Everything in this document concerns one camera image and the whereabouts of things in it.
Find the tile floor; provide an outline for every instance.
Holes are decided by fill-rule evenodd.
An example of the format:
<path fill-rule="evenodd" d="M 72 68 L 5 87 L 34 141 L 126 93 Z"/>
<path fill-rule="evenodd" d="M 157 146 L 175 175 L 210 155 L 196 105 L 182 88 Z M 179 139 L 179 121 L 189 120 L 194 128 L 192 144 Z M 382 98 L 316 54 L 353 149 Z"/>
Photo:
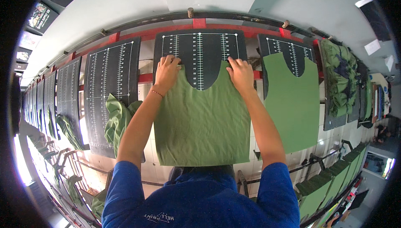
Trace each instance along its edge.
<path fill-rule="evenodd" d="M 153 62 L 151 60 L 145 60 L 139 62 L 139 69 L 140 74 L 152 73 L 153 71 Z M 257 91 L 259 98 L 263 100 L 263 84 L 262 81 L 257 81 Z M 151 88 L 152 84 L 141 84 L 138 85 L 138 99 L 144 100 L 145 97 L 148 95 L 148 92 Z M 319 85 L 320 90 L 320 100 L 324 101 L 324 83 Z M 291 154 L 286 155 L 286 162 L 289 170 L 297 168 L 301 165 L 301 163 L 305 159 L 309 159 L 310 154 L 315 154 L 317 156 L 325 156 L 334 150 L 340 147 L 340 142 L 342 139 L 349 140 L 353 147 L 356 147 L 360 142 L 367 142 L 372 141 L 374 136 L 374 127 L 371 129 L 366 129 L 363 126 L 357 128 L 357 121 L 347 123 L 344 126 L 334 128 L 333 130 L 324 131 L 323 130 L 323 121 L 324 121 L 324 104 L 320 104 L 320 114 L 319 114 L 319 126 L 318 128 L 318 138 L 316 141 L 316 145 L 312 147 L 294 152 Z M 375 123 L 374 126 L 378 124 L 387 125 L 388 120 L 381 120 Z M 83 123 L 81 123 L 81 128 L 85 127 L 84 119 Z M 86 135 L 86 128 L 83 130 L 83 135 Z M 249 147 L 249 162 L 241 163 L 241 164 L 234 164 L 234 171 L 237 173 L 238 170 L 241 170 L 244 176 L 248 179 L 258 179 L 261 176 L 261 168 L 262 168 L 262 161 L 258 161 L 254 155 L 254 152 L 258 151 L 258 144 L 256 143 L 255 134 L 253 132 L 253 127 L 251 125 L 250 130 L 250 147 Z M 142 164 L 141 169 L 141 176 L 143 181 L 150 181 L 156 183 L 165 183 L 168 180 L 168 175 L 171 170 L 171 166 L 162 166 L 159 164 L 159 160 L 156 154 L 156 143 L 154 137 L 154 128 L 152 126 L 152 130 L 150 133 L 149 140 L 145 146 L 145 159 L 146 162 Z M 90 151 L 85 151 L 80 155 L 80 159 L 84 162 L 92 165 L 93 167 L 102 169 L 104 171 L 111 170 L 114 165 L 116 164 L 115 159 L 107 158 L 92 154 Z M 324 160 L 324 164 L 326 167 L 331 166 L 335 161 L 336 157 L 338 156 L 338 152 L 334 155 L 326 158 Z M 319 164 L 314 164 L 311 167 L 310 173 L 308 178 L 311 178 L 313 175 L 318 174 L 321 171 Z M 87 183 L 90 187 L 96 190 L 103 190 L 105 186 L 106 177 L 102 175 L 102 173 L 96 172 L 92 169 L 85 169 L 83 172 L 85 177 L 87 178 Z M 290 174 L 290 178 L 292 180 L 293 186 L 295 184 L 302 182 L 306 179 L 307 168 L 302 170 L 298 170 Z M 143 191 L 145 197 L 147 198 L 153 191 L 159 189 L 159 186 L 154 185 L 147 185 L 143 184 Z M 249 196 L 257 196 L 259 189 L 259 183 L 254 183 L 248 185 Z"/>

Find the red metal frame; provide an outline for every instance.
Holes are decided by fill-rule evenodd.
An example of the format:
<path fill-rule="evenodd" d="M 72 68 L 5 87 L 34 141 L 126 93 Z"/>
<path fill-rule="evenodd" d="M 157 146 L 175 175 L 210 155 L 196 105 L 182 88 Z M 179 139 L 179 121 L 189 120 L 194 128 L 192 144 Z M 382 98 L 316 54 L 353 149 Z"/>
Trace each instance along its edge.
<path fill-rule="evenodd" d="M 298 42 L 303 42 L 302 39 L 294 37 L 291 35 L 291 31 L 280 28 L 280 32 L 275 32 L 272 30 L 266 30 L 257 27 L 251 26 L 242 26 L 242 25 L 225 25 L 225 24 L 206 24 L 206 19 L 193 19 L 193 23 L 189 25 L 174 25 L 174 26 L 165 26 L 165 27 L 158 27 L 149 30 L 143 30 L 136 33 L 130 33 L 123 36 L 120 36 L 120 32 L 114 33 L 109 36 L 109 39 L 103 43 L 90 47 L 86 50 L 83 50 L 80 53 L 73 52 L 68 55 L 68 58 L 61 63 L 58 67 L 53 66 L 50 70 L 50 73 L 57 70 L 61 66 L 67 64 L 71 60 L 75 59 L 76 57 L 82 56 L 82 59 L 85 59 L 87 54 L 93 50 L 99 49 L 103 46 L 109 45 L 114 42 L 118 42 L 120 40 L 125 40 L 133 37 L 141 37 L 141 41 L 147 41 L 155 39 L 156 34 L 161 32 L 173 31 L 173 30 L 188 30 L 188 29 L 231 29 L 231 30 L 241 30 L 244 32 L 244 36 L 246 38 L 257 38 L 258 34 L 268 34 L 278 37 L 283 37 L 287 39 L 291 39 Z M 253 71 L 253 78 L 254 80 L 262 80 L 262 72 L 261 71 Z M 153 74 L 142 74 L 139 76 L 138 84 L 145 84 L 153 82 Z M 84 85 L 80 85 L 78 87 L 79 91 L 83 91 Z"/>

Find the blue shirt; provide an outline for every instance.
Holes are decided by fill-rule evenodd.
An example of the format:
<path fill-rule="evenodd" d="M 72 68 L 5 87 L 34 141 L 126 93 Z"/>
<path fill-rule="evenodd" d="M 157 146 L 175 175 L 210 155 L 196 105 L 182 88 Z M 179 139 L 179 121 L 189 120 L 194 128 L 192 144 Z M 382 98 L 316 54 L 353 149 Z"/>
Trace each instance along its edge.
<path fill-rule="evenodd" d="M 114 167 L 103 227 L 299 227 L 299 208 L 283 163 L 262 172 L 256 203 L 236 191 L 229 175 L 181 175 L 146 200 L 131 162 Z"/>

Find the blue t-shirt sleeve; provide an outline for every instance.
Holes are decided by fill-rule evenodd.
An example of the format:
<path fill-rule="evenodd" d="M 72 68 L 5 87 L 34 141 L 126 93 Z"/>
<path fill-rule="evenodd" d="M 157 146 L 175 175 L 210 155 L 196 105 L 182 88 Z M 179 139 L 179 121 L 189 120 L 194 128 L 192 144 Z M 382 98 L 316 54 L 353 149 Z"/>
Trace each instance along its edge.
<path fill-rule="evenodd" d="M 260 179 L 256 203 L 268 217 L 299 226 L 298 200 L 292 188 L 287 165 L 273 163 L 266 166 Z"/>
<path fill-rule="evenodd" d="M 118 227 L 144 200 L 138 167 L 128 161 L 118 162 L 107 192 L 102 226 Z"/>

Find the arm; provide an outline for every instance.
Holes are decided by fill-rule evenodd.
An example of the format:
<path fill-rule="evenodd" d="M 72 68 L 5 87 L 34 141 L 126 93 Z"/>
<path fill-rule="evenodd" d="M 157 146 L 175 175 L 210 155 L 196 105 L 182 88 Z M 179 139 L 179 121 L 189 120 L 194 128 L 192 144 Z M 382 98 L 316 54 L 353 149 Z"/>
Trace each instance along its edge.
<path fill-rule="evenodd" d="M 149 139 L 150 129 L 167 91 L 177 80 L 180 59 L 173 55 L 162 57 L 157 66 L 156 81 L 124 132 L 117 153 L 117 162 L 129 161 L 141 170 L 141 156 Z"/>
<path fill-rule="evenodd" d="M 241 94 L 251 116 L 256 142 L 262 156 L 263 169 L 275 162 L 286 163 L 286 154 L 280 135 L 268 111 L 253 88 L 253 70 L 247 61 L 228 58 L 231 67 L 227 68 L 235 88 Z"/>
<path fill-rule="evenodd" d="M 333 219 L 330 220 L 329 222 L 327 222 L 327 228 L 331 228 L 331 226 L 333 225 L 333 222 L 334 222 L 336 219 L 338 219 L 339 217 L 340 217 L 339 214 L 334 215 Z"/>

